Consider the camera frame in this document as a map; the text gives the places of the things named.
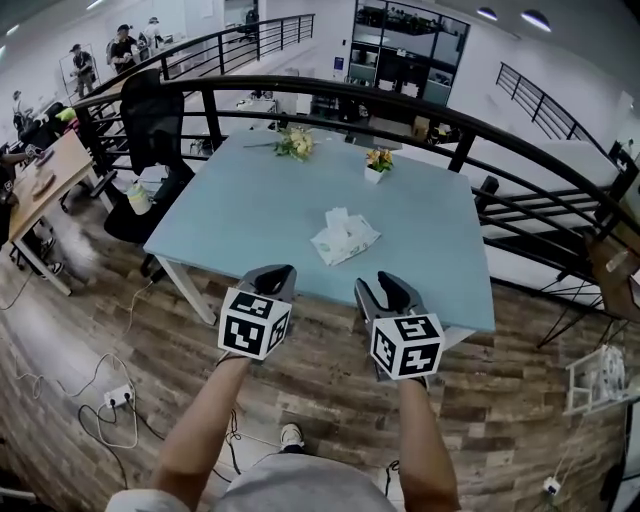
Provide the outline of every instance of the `light blue table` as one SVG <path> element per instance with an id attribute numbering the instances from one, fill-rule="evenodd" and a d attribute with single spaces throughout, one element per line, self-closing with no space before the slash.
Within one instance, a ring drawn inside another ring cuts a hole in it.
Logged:
<path id="1" fill-rule="evenodd" d="M 214 323 L 180 264 L 241 277 L 250 269 L 288 263 L 296 291 L 355 304 L 361 277 L 380 292 L 376 273 L 398 275 L 421 293 L 447 330 L 447 345 L 495 327 L 484 244 L 469 182 L 463 175 L 395 156 L 390 175 L 365 181 L 365 150 L 328 140 L 301 163 L 277 157 L 273 132 L 240 132 L 200 169 L 145 245 L 205 322 Z M 310 242 L 325 212 L 346 206 L 382 236 L 335 267 Z"/>

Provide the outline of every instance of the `office chair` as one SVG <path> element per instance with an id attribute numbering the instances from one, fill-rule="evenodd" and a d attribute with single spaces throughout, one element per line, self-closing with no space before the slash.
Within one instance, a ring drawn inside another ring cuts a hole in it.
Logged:
<path id="1" fill-rule="evenodd" d="M 104 229 L 114 238 L 144 244 L 174 201 L 187 186 L 194 173 L 182 159 L 180 135 L 184 117 L 184 96 L 181 92 L 167 92 L 160 88 L 160 70 L 148 69 L 129 78 L 121 94 L 120 115 L 129 141 L 131 166 L 138 176 L 145 168 L 161 164 L 166 166 L 168 176 L 153 198 L 151 209 L 137 215 L 125 194 L 119 198 Z M 103 180 L 101 187 L 94 189 L 92 197 L 98 197 L 110 180 Z M 148 255 L 140 272 L 149 275 L 153 256 Z M 159 279 L 163 271 L 154 275 Z"/>

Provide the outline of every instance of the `black t-shirt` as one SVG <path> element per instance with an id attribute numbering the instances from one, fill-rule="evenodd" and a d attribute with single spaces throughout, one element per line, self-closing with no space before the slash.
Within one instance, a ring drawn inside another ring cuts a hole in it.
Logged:
<path id="1" fill-rule="evenodd" d="M 90 66 L 81 73 L 83 75 L 91 73 L 93 69 L 93 59 L 91 58 L 91 54 L 88 52 L 80 52 L 80 55 L 73 56 L 73 65 L 76 67 L 76 69 L 82 69 L 87 64 L 89 64 Z"/>
<path id="2" fill-rule="evenodd" d="M 131 50 L 131 47 L 135 45 L 136 45 L 136 40 L 131 36 L 127 37 L 124 41 L 115 41 L 111 45 L 111 58 L 113 59 L 114 57 L 118 57 L 121 59 L 122 57 L 125 56 L 126 53 L 131 53 L 133 55 L 133 51 Z M 133 66 L 136 65 L 136 63 L 133 60 L 130 60 L 126 64 L 114 63 L 114 65 L 116 67 L 116 71 L 118 73 L 121 73 L 125 69 L 132 68 Z"/>
<path id="3" fill-rule="evenodd" d="M 0 162 L 0 195 L 3 201 L 0 202 L 0 247 L 9 239 L 9 223 L 11 221 L 11 206 L 6 202 L 13 192 L 13 180 L 15 171 Z"/>

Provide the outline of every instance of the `white ceiling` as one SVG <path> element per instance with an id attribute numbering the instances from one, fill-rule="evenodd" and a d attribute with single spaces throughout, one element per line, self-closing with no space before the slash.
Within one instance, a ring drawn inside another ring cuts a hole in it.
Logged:
<path id="1" fill-rule="evenodd" d="M 493 23 L 476 12 L 490 7 L 499 28 L 575 53 L 620 80 L 629 94 L 640 99 L 640 23 L 623 0 L 425 0 L 429 3 Z M 520 13 L 527 9 L 542 12 L 551 32 L 524 21 Z"/>

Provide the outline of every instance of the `ceiling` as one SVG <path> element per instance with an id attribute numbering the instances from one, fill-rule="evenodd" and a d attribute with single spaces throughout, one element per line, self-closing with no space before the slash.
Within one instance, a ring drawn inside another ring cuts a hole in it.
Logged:
<path id="1" fill-rule="evenodd" d="M 0 0 L 0 36 L 62 0 Z"/>
<path id="2" fill-rule="evenodd" d="M 625 0 L 425 0 L 463 12 L 484 22 L 479 7 L 498 16 L 495 25 L 517 34 L 568 50 L 617 78 L 629 94 L 640 99 L 640 23 Z M 542 12 L 550 33 L 525 22 L 520 13 Z"/>

